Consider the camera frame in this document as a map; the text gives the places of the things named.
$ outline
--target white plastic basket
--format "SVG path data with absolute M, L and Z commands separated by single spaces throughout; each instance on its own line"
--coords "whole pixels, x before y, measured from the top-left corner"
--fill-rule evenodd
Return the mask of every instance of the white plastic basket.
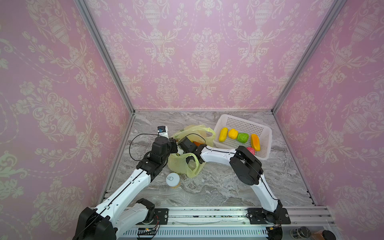
M 234 128 L 239 133 L 248 133 L 248 141 L 246 143 L 241 143 L 236 139 L 232 139 L 227 136 L 224 142 L 219 142 L 218 138 L 220 136 L 220 131 L 224 127 L 227 127 L 228 131 Z M 272 129 L 268 126 L 251 122 L 242 118 L 234 117 L 228 114 L 223 114 L 218 120 L 214 131 L 216 133 L 214 143 L 218 148 L 224 149 L 236 149 L 238 146 L 250 147 L 251 134 L 256 134 L 260 139 L 260 151 L 256 152 L 257 158 L 260 160 L 266 160 L 269 157 L 272 145 Z

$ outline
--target pink wallpaper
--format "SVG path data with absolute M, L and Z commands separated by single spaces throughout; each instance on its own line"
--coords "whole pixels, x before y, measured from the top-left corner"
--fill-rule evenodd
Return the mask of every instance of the pink wallpaper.
M 384 234 L 384 2 L 348 0 L 277 113 L 345 240 Z
M 0 239 L 72 239 L 128 118 L 73 1 L 2 1 Z
M 333 0 L 86 0 L 135 109 L 271 109 Z

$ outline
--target metal corner post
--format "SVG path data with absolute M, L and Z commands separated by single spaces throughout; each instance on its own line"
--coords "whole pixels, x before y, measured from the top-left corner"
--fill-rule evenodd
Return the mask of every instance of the metal corner post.
M 94 40 L 95 45 L 97 46 L 97 48 L 101 54 L 101 57 L 103 58 L 103 60 L 105 62 L 105 65 L 107 66 L 109 72 L 111 73 L 112 79 L 114 80 L 116 87 L 118 88 L 119 93 L 120 93 L 127 109 L 129 110 L 129 112 L 132 116 L 134 113 L 133 105 L 129 99 L 127 91 L 124 88 L 124 85 L 121 82 L 119 74 L 116 71 L 116 68 L 112 62 L 111 56 L 109 55 L 108 50 L 105 47 L 103 39 L 102 39 L 100 32 L 99 32 L 99 30 L 98 30 L 98 28 L 97 28 L 97 26 L 93 20 L 93 17 L 92 17 L 92 15 L 88 9 L 88 6 L 87 6 L 85 0 L 74 0 L 74 1 L 75 1 L 76 5 L 79 9 L 81 16 L 83 17 L 85 24 L 88 27 L 89 33 L 91 34 L 91 37 Z
M 277 111 L 282 106 L 283 102 L 285 101 L 286 97 L 288 96 L 289 92 L 293 88 L 296 80 L 300 76 L 301 72 L 304 70 L 305 66 L 311 59 L 313 53 L 316 51 L 316 48 L 320 45 L 320 42 L 324 38 L 325 34 L 327 33 L 328 29 L 331 27 L 333 21 L 336 19 L 337 15 L 343 8 L 345 2 L 347 0 L 334 0 L 332 5 L 330 6 L 327 15 L 324 17 L 323 21 L 321 22 L 319 28 L 317 29 L 315 35 L 313 36 L 311 42 L 309 43 L 307 49 L 305 50 L 304 54 L 300 58 L 299 63 L 297 64 L 296 68 L 293 70 L 293 73 L 291 77 L 289 78 L 287 84 L 285 85 L 284 89 L 282 90 L 281 94 L 279 95 L 279 98 L 277 99 L 275 105 L 272 108 L 272 113 L 275 115 Z

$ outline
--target metal bracket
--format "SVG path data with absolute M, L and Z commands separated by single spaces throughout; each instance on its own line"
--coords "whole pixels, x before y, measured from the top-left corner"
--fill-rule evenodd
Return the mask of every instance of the metal bracket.
M 249 208 L 247 209 L 246 217 L 249 219 L 251 225 L 254 224 L 269 224 L 266 220 L 264 220 L 264 213 L 262 208 Z M 281 209 L 280 218 L 281 222 L 278 224 L 291 224 L 291 220 L 288 215 L 288 211 L 285 208 Z
M 154 215 L 159 217 L 159 221 L 160 221 L 159 224 L 160 225 L 167 225 L 168 224 L 168 212 L 169 212 L 169 209 L 155 208 Z M 149 223 L 149 224 L 150 225 L 156 224 L 156 218 L 154 218 L 154 221 Z

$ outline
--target yellow-green plastic bag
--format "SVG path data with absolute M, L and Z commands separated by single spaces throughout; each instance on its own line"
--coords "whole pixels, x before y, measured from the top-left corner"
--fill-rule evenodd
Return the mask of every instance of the yellow-green plastic bag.
M 212 136 L 207 137 L 207 132 L 212 133 Z M 215 131 L 213 131 L 209 127 L 205 127 L 205 125 L 198 125 L 198 126 L 190 125 L 188 127 L 185 127 L 184 130 L 175 133 L 172 137 L 177 139 L 177 140 L 181 140 L 186 135 L 191 134 L 191 133 L 196 133 L 196 134 L 202 136 L 205 139 L 205 143 L 207 145 L 209 145 L 211 147 L 213 146 L 213 140 L 216 137 Z M 187 136 L 187 138 L 191 141 L 194 141 L 194 142 L 204 143 L 204 141 L 201 137 L 194 135 L 194 134 Z M 185 159 L 189 156 L 194 157 L 194 159 L 195 159 L 194 163 L 192 161 L 189 161 L 189 164 L 187 164 Z M 205 162 L 200 164 L 199 161 L 197 160 L 196 155 L 193 153 L 181 154 L 179 156 L 177 154 L 173 153 L 173 154 L 170 154 L 168 157 L 169 169 L 171 171 L 174 171 L 174 172 L 179 173 L 179 174 L 180 173 L 186 174 L 187 177 L 189 177 L 189 178 L 196 177 L 200 173 L 200 171 L 203 169 L 204 165 L 205 165 Z

